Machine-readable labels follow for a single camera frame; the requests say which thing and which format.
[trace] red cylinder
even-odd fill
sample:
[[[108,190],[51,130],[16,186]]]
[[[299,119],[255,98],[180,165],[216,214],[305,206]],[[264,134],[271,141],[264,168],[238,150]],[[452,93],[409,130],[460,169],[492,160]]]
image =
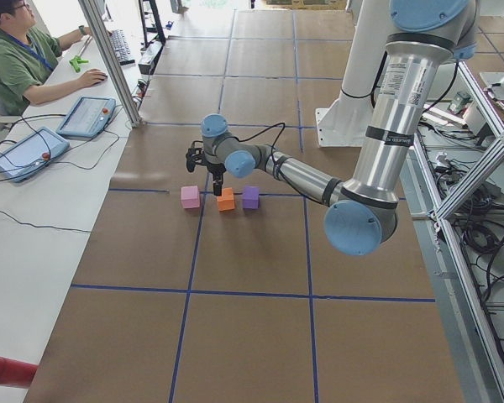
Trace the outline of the red cylinder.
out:
[[[0,357],[0,385],[28,389],[37,371],[36,364]]]

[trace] white desk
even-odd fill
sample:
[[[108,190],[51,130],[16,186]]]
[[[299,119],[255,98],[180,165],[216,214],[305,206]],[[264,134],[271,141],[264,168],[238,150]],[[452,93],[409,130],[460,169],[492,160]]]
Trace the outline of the white desk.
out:
[[[47,81],[49,84],[75,78],[69,59],[82,45],[74,44],[64,55]],[[90,62],[81,65],[81,71],[90,68],[105,70],[95,41],[89,44],[82,58]],[[138,66],[126,65],[123,72],[132,91],[139,78]],[[112,82],[106,81],[59,101],[31,106],[24,116],[67,113],[80,95],[115,97],[119,103]],[[59,122],[59,118],[46,118],[30,124],[34,128],[44,125],[54,129]],[[94,169],[81,170],[73,165],[53,164],[21,184],[0,182],[0,210],[22,222],[91,230],[129,136],[130,125],[124,111],[117,115],[108,130],[116,134],[101,133],[92,142],[73,149],[59,159],[92,166],[118,136],[117,143]],[[20,140],[29,133],[31,129],[20,123],[8,139]],[[71,147],[81,143],[72,140]],[[87,233],[19,225],[0,213],[1,356],[39,362],[88,237]],[[0,386],[0,403],[21,402],[25,394],[26,390]]]

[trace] orange cube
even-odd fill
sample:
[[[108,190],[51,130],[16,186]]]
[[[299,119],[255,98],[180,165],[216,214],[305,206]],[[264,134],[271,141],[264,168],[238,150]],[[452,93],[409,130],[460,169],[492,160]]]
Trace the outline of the orange cube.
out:
[[[222,195],[217,196],[217,205],[218,205],[218,210],[220,212],[234,210],[235,209],[234,189],[231,187],[224,187],[222,189]]]

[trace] colored block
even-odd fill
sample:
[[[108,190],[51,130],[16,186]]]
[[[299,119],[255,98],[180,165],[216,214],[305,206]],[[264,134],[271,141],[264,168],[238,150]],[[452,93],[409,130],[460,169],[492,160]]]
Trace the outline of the colored block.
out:
[[[243,208],[258,208],[260,206],[260,188],[245,186],[243,189]]]
[[[218,205],[218,210],[220,212],[234,210],[235,209],[234,189],[231,187],[224,187],[222,189],[222,195],[217,196],[217,205]]]
[[[183,208],[200,207],[200,190],[198,186],[183,186],[181,188],[181,205]]]

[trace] lanyard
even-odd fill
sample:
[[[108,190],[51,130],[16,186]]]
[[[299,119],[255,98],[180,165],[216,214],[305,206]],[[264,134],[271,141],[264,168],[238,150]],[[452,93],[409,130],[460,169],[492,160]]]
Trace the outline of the lanyard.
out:
[[[25,48],[34,58],[36,58],[37,60],[39,60],[41,63],[43,63],[43,65],[49,69],[50,71],[53,71],[54,69],[52,68],[52,66],[49,64],[49,62],[47,61],[47,59],[45,57],[42,56],[43,52],[41,51],[41,49],[39,48],[39,46],[35,43],[35,41],[32,40],[32,44],[34,44],[35,46],[35,49],[37,50],[37,52],[34,52],[34,50],[32,48],[30,48],[28,45],[26,44],[23,44],[20,40],[18,40],[17,38],[15,38],[14,36],[9,35],[9,38],[11,38],[13,40],[13,42],[15,42],[16,44],[18,44],[19,46],[22,46],[23,48]]]

